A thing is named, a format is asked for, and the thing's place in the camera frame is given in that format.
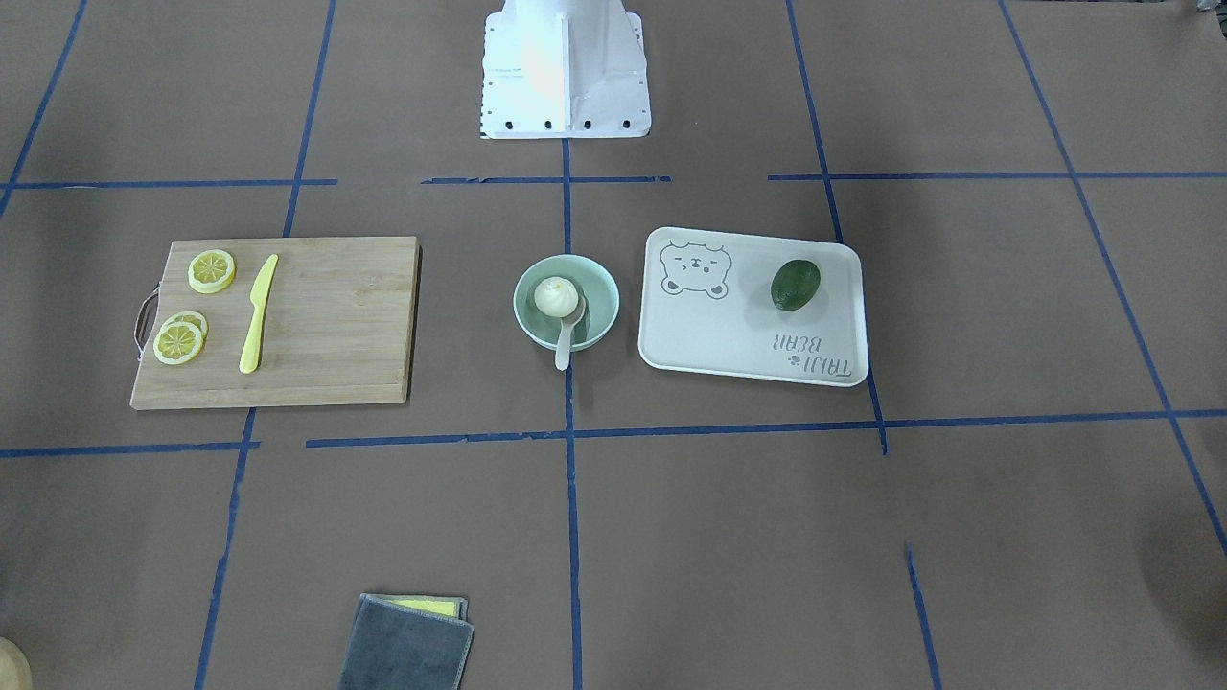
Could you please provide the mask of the grey folded cloth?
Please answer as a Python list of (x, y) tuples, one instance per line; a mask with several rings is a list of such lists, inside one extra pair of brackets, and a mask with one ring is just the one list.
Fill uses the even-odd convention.
[(467, 619), (393, 607), (364, 592), (337, 689), (459, 689), (474, 632)]

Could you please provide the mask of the yellow plastic knife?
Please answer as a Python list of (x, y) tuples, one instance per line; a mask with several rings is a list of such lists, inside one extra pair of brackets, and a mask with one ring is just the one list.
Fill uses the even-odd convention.
[(270, 254), (260, 266), (249, 291), (252, 318), (240, 350), (240, 373), (254, 373), (263, 361), (264, 325), (267, 297), (272, 287), (272, 275), (279, 265), (279, 254)]

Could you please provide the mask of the lemon slice behind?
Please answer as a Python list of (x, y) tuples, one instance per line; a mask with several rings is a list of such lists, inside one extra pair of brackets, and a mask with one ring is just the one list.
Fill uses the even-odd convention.
[(175, 314), (172, 314), (163, 322), (161, 327), (162, 331), (166, 331), (166, 329), (171, 328), (171, 325), (175, 323), (191, 324), (191, 327), (198, 328), (198, 331), (201, 331), (201, 336), (209, 335), (209, 320), (205, 317), (205, 314), (201, 313), (201, 311), (196, 309), (175, 311)]

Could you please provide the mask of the green avocado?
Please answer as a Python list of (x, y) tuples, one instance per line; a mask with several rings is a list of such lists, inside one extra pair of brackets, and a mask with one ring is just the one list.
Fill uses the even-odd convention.
[(771, 300), (775, 309), (802, 309), (817, 293), (822, 284), (822, 271), (814, 262), (794, 259), (775, 271), (771, 282)]

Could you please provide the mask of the lemon slice front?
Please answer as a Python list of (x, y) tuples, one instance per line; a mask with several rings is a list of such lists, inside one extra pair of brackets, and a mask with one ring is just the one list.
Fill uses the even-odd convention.
[(152, 350), (162, 365), (179, 366), (198, 359), (205, 340), (205, 333), (196, 324), (172, 320), (160, 328)]

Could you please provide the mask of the lemon slice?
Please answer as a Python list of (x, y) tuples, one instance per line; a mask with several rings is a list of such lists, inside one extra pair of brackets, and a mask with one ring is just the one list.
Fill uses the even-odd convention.
[(198, 359), (205, 340), (205, 333), (196, 324), (172, 320), (160, 328), (152, 350), (162, 365), (179, 366)]
[(196, 293), (218, 293), (228, 289), (234, 274), (234, 258), (222, 249), (200, 252), (187, 266), (189, 289)]
[(201, 313), (201, 311), (196, 309), (175, 311), (175, 314), (172, 314), (163, 322), (161, 327), (162, 331), (166, 331), (166, 329), (171, 328), (171, 325), (175, 323), (191, 324), (191, 327), (198, 328), (198, 331), (201, 331), (201, 336), (209, 335), (209, 320), (205, 317), (205, 314)]

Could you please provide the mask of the white plastic spoon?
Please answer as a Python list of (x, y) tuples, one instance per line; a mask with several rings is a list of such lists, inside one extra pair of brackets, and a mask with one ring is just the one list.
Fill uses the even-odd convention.
[(555, 367), (560, 372), (564, 372), (571, 366), (574, 331), (584, 316), (587, 316), (587, 297), (579, 293), (574, 309), (560, 322), (558, 340), (555, 347)]

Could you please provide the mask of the white bear tray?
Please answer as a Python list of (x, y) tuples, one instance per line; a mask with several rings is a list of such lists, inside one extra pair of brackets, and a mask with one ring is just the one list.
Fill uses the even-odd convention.
[[(810, 262), (821, 282), (801, 309), (777, 309), (775, 273)], [(681, 227), (647, 237), (640, 359), (658, 370), (856, 387), (867, 378), (863, 262), (833, 241)]]

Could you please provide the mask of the lemon slice top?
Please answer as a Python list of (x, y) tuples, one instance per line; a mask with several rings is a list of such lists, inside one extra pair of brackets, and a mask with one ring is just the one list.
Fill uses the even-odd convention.
[(196, 293), (218, 293), (228, 289), (234, 274), (234, 258), (222, 249), (200, 252), (187, 266), (189, 289)]

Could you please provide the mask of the yellow sponge cloth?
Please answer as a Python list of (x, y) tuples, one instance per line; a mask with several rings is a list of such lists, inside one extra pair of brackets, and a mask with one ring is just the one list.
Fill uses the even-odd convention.
[(393, 604), (393, 607), (428, 611), (428, 614), (455, 618), (463, 621), (467, 619), (467, 602), (463, 597), (380, 594), (380, 599)]

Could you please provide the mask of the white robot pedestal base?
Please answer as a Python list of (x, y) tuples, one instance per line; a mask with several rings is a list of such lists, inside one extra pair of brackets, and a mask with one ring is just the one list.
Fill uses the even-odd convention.
[(621, 1), (506, 1), (483, 27), (479, 135), (644, 138), (644, 31)]

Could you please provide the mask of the green ceramic bowl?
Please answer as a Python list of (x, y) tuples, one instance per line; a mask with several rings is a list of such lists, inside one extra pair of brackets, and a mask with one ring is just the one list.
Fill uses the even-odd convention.
[(513, 312), (517, 322), (530, 339), (548, 351), (555, 350), (560, 334), (560, 319), (541, 313), (534, 303), (537, 284), (547, 277), (571, 281), (578, 293), (587, 298), (587, 314), (571, 333), (571, 350), (582, 351), (605, 336), (618, 317), (618, 286), (614, 275), (591, 258), (575, 254), (548, 255), (535, 262), (518, 279), (513, 293)]

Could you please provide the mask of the white steamed bun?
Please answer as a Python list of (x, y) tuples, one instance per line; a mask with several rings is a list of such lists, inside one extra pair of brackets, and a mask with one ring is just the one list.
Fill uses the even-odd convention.
[(580, 293), (569, 279), (551, 276), (540, 281), (533, 292), (535, 309), (546, 317), (564, 319), (578, 309)]

